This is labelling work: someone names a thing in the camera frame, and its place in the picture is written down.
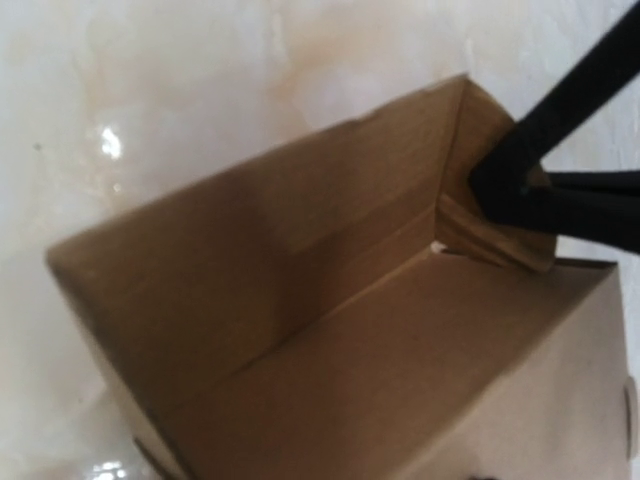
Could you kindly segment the brown cardboard box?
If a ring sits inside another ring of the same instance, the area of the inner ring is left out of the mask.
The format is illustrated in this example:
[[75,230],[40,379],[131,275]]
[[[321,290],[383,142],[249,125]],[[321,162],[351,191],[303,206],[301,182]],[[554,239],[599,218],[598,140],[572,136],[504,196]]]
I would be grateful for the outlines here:
[[164,479],[627,479],[608,262],[494,227],[457,77],[87,230],[48,266]]

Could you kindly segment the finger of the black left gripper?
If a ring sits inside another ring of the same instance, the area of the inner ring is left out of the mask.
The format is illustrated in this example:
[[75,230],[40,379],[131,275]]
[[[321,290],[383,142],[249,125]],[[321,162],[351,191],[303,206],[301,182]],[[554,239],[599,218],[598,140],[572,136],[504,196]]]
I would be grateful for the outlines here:
[[561,81],[471,170],[484,215],[500,225],[639,251],[639,173],[529,175],[546,154],[639,74],[639,7],[633,5]]

